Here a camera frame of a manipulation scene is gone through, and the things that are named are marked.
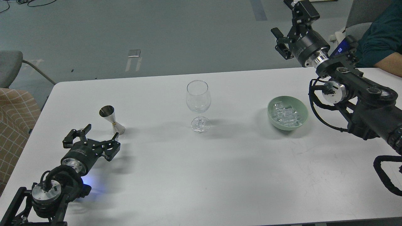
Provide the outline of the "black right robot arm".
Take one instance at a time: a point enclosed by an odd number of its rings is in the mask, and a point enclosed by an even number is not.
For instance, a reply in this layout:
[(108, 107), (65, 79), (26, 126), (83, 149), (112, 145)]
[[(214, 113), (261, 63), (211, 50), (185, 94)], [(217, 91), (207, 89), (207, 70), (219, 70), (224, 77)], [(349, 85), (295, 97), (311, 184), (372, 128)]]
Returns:
[(346, 36), (331, 54), (329, 44), (312, 28), (320, 18), (308, 0), (285, 0), (292, 11), (292, 27), (287, 35), (278, 28), (271, 32), (275, 49), (286, 59), (295, 58), (303, 67), (314, 67), (317, 78), (309, 85), (310, 106), (314, 115), (326, 126), (348, 132), (363, 140), (383, 138), (398, 156), (377, 156), (373, 162), (381, 182), (393, 194), (399, 190), (382, 169), (381, 164), (401, 162), (401, 109), (396, 107), (398, 94), (365, 77), (356, 69), (357, 40)]

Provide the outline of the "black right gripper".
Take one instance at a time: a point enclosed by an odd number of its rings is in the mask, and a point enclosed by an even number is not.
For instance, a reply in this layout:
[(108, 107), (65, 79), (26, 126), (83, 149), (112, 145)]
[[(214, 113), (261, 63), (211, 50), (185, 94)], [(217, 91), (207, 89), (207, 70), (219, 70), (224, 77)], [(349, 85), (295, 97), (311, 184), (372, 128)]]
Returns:
[(292, 11), (292, 27), (284, 36), (279, 28), (270, 31), (276, 38), (275, 49), (280, 55), (290, 60), (296, 58), (303, 67), (317, 67), (329, 59), (329, 44), (314, 30), (312, 24), (320, 14), (309, 0), (284, 0)]

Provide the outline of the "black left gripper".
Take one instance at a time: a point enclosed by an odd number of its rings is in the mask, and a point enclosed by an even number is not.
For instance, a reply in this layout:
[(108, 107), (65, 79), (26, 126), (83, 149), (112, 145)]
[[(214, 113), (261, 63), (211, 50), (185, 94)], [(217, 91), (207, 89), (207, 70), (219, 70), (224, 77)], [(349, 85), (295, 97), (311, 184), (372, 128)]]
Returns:
[[(88, 124), (80, 130), (72, 129), (62, 141), (63, 147), (70, 150), (62, 158), (61, 165), (70, 166), (79, 176), (87, 175), (100, 157), (110, 162), (121, 147), (118, 141), (119, 132), (107, 141), (87, 140), (86, 134), (91, 127), (92, 125)], [(79, 138), (79, 142), (73, 143), (76, 138)]]

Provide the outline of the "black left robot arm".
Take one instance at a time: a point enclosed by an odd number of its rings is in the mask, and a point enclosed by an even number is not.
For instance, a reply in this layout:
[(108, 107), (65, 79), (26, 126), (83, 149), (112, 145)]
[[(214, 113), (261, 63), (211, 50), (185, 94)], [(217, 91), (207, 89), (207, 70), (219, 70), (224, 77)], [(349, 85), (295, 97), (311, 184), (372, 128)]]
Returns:
[(31, 189), (20, 187), (1, 220), (2, 226), (66, 226), (64, 220), (70, 202), (84, 198), (91, 186), (83, 182), (100, 157), (111, 161), (120, 150), (115, 132), (110, 140), (88, 139), (88, 124), (82, 130), (71, 130), (63, 139), (68, 149), (60, 166), (45, 171)]

